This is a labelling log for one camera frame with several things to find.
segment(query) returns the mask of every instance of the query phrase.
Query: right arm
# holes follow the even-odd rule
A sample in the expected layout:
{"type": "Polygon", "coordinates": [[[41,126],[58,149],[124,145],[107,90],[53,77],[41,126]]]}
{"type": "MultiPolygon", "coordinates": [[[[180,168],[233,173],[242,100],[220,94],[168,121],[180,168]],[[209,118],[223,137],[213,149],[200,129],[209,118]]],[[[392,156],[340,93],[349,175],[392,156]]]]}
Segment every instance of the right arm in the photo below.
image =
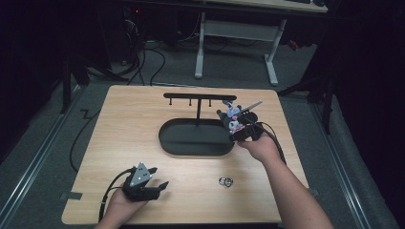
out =
{"type": "Polygon", "coordinates": [[[286,228],[333,228],[328,216],[283,162],[274,141],[266,134],[257,141],[240,141],[238,145],[265,167],[271,190],[286,228]]]}

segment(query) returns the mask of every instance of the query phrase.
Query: table top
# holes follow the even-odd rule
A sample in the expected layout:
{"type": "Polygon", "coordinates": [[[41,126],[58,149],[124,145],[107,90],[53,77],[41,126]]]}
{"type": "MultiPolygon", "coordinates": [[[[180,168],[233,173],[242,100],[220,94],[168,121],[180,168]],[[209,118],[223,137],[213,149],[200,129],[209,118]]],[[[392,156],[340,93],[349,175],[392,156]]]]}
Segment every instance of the table top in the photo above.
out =
{"type": "Polygon", "coordinates": [[[204,0],[205,2],[244,5],[250,7],[272,8],[278,10],[298,10],[305,12],[327,12],[328,8],[318,7],[311,1],[309,4],[287,0],[204,0]]]}
{"type": "MultiPolygon", "coordinates": [[[[160,146],[159,130],[173,118],[195,118],[197,101],[169,99],[174,94],[236,95],[235,104],[254,108],[259,121],[269,124],[283,148],[291,171],[308,187],[277,93],[272,90],[113,86],[110,88],[72,192],[62,215],[66,224],[95,224],[102,197],[122,171],[143,162],[158,171],[147,186],[169,181],[158,200],[151,200],[130,224],[280,222],[280,215],[263,165],[235,144],[224,156],[173,156],[160,146]],[[220,177],[233,178],[231,187],[220,177]]],[[[222,101],[202,102],[201,118],[218,119],[222,101]]],[[[126,179],[121,177],[116,186],[126,179]]]]}

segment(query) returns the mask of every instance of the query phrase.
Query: person's left hand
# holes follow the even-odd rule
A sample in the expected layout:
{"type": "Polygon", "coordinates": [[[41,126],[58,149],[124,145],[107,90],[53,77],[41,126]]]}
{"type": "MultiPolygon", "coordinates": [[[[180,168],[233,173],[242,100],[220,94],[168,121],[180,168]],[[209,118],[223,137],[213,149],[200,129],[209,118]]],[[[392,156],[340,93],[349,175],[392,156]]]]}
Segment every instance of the person's left hand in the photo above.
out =
{"type": "Polygon", "coordinates": [[[119,228],[142,208],[148,201],[133,202],[124,195],[121,188],[114,191],[104,218],[96,228],[119,228]]]}

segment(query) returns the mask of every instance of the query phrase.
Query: silver floor strip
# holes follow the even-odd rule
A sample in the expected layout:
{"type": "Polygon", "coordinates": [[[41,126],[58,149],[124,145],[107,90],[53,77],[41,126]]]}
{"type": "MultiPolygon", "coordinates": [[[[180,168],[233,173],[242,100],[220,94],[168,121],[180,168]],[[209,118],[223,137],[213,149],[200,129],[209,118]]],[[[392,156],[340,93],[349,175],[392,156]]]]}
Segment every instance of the silver floor strip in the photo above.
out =
{"type": "Polygon", "coordinates": [[[7,228],[17,211],[19,205],[23,201],[25,195],[30,190],[33,182],[35,181],[36,176],[41,170],[43,164],[45,163],[46,158],[50,154],[53,142],[56,139],[60,129],[62,128],[66,118],[72,110],[72,107],[76,101],[80,98],[84,91],[83,87],[76,86],[73,92],[73,99],[71,106],[66,111],[65,114],[60,114],[56,122],[53,124],[52,128],[48,132],[38,151],[36,152],[35,157],[33,158],[31,164],[27,168],[24,175],[19,180],[18,184],[14,188],[11,196],[9,197],[6,204],[3,206],[0,212],[0,228],[7,228]]]}
{"type": "Polygon", "coordinates": [[[319,127],[325,141],[327,142],[330,150],[330,160],[333,170],[337,174],[337,179],[341,185],[346,201],[348,202],[349,207],[352,211],[352,215],[357,224],[357,227],[361,229],[371,228],[369,220],[367,219],[367,216],[363,211],[363,207],[361,206],[360,199],[358,198],[358,195],[352,186],[352,183],[346,173],[342,161],[340,160],[339,154],[337,153],[336,147],[333,144],[333,140],[331,136],[325,132],[325,129],[322,125],[321,111],[316,104],[309,104],[309,108],[316,117],[317,126],[319,127]]]}

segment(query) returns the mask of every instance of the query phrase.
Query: gray carpet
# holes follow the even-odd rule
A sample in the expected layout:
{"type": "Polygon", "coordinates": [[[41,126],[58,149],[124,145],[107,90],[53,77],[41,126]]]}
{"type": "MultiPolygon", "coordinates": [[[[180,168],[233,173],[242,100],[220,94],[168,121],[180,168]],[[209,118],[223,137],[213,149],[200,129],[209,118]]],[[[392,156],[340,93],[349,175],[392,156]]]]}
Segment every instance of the gray carpet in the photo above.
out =
{"type": "MultiPolygon", "coordinates": [[[[220,51],[212,50],[221,48],[221,44],[208,43],[202,79],[195,79],[193,76],[197,50],[195,46],[179,46],[173,50],[164,45],[158,46],[157,43],[148,44],[148,48],[153,47],[157,47],[155,51],[161,52],[165,57],[163,69],[154,78],[156,86],[165,83],[276,91],[290,87],[300,80],[316,49],[312,46],[294,52],[289,47],[280,46],[274,59],[279,86],[273,88],[269,85],[262,57],[266,48],[269,47],[268,43],[249,47],[228,45],[220,51]]],[[[149,84],[150,78],[162,63],[163,58],[159,53],[146,52],[145,65],[141,71],[146,84],[149,84]]],[[[122,67],[115,65],[115,70],[120,68],[122,67]]],[[[61,199],[61,196],[71,190],[75,181],[75,171],[70,165],[69,153],[76,136],[87,122],[87,119],[83,118],[85,112],[82,110],[89,111],[87,116],[95,114],[101,108],[108,88],[117,84],[103,77],[92,77],[91,81],[87,88],[80,90],[83,92],[82,95],[66,117],[31,188],[13,214],[9,228],[93,228],[93,225],[64,225],[61,221],[66,204],[66,200],[61,199]]],[[[138,76],[133,81],[133,85],[141,85],[138,76]]],[[[333,169],[329,146],[317,125],[319,120],[313,113],[312,105],[307,103],[303,94],[305,93],[281,97],[281,102],[309,186],[314,190],[316,198],[330,216],[335,228],[358,228],[333,169]]],[[[58,118],[62,107],[61,95],[61,86],[59,86],[53,92],[52,99],[34,117],[29,130],[23,135],[10,156],[0,166],[0,206],[7,203],[13,189],[58,118]]],[[[76,168],[80,165],[95,124],[96,119],[84,129],[74,147],[73,162],[76,168]]],[[[335,99],[330,129],[334,146],[367,214],[370,228],[398,228],[352,143],[350,132],[335,99]]]]}

